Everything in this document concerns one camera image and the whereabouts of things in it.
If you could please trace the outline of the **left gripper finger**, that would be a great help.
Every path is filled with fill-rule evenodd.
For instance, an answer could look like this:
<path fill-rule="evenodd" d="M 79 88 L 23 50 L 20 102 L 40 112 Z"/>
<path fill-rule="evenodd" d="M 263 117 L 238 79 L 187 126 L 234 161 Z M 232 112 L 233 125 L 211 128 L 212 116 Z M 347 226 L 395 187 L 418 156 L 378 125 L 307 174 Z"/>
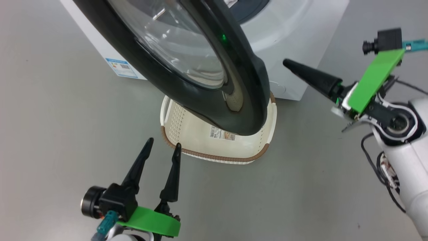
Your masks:
<path fill-rule="evenodd" d="M 145 166 L 146 160 L 151 154 L 151 150 L 154 144 L 154 138 L 149 138 L 141 152 L 138 154 L 136 160 L 128 171 L 126 177 L 124 178 L 121 186 L 130 189 L 136 195 L 139 192 L 139 182 L 141 179 L 142 171 Z"/>
<path fill-rule="evenodd" d="M 155 212 L 170 215 L 169 203 L 175 203 L 179 197 L 180 171 L 181 171 L 182 146 L 177 143 L 173 156 L 172 166 L 168 175 L 164 189 L 161 191 L 160 202 L 155 208 Z"/>

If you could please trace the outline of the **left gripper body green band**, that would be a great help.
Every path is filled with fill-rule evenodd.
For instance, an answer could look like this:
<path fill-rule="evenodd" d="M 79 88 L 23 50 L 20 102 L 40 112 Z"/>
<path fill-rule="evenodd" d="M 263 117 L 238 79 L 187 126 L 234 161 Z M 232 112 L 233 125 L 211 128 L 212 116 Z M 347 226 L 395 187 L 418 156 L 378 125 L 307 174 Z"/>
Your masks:
<path fill-rule="evenodd" d="M 117 224 L 166 237 L 178 237 L 181 229 L 181 222 L 172 214 L 156 212 L 145 207 L 137 207 L 127 222 L 118 221 Z"/>

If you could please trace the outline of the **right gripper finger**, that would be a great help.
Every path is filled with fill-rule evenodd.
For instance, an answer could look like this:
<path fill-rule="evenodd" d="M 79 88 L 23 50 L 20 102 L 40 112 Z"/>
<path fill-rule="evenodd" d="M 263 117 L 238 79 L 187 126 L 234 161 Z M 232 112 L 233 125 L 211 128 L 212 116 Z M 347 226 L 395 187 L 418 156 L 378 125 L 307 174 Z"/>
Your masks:
<path fill-rule="evenodd" d="M 291 59 L 284 59 L 283 66 L 331 101 L 343 98 L 342 79 Z"/>

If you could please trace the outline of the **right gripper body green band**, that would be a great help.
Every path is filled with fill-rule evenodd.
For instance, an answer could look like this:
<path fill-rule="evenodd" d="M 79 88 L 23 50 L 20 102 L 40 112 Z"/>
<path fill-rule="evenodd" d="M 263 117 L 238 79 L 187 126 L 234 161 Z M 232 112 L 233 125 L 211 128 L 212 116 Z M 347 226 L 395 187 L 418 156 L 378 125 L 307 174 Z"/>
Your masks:
<path fill-rule="evenodd" d="M 382 100 L 376 100 L 379 90 L 404 54 L 403 49 L 379 52 L 345 97 L 336 100 L 336 107 L 331 112 L 351 122 L 367 122 L 379 129 L 405 132 L 406 117 L 383 104 Z"/>

